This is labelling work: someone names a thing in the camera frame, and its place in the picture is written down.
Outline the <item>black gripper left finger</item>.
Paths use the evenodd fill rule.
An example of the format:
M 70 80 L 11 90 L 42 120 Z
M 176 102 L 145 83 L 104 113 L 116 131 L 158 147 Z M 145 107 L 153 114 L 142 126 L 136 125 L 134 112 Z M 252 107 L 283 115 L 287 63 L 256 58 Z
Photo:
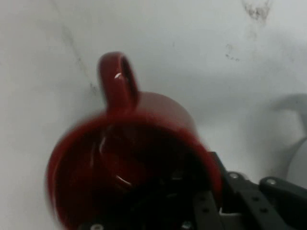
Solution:
M 195 172 L 145 182 L 81 230 L 220 230 L 206 178 Z

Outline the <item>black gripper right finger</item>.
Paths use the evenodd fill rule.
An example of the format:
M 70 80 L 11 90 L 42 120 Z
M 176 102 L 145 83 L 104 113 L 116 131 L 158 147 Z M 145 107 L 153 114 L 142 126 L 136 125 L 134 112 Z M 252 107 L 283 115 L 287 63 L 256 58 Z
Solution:
M 220 212 L 244 230 L 305 230 L 307 190 L 278 177 L 257 184 L 239 172 L 227 171 L 212 153 L 222 176 Z

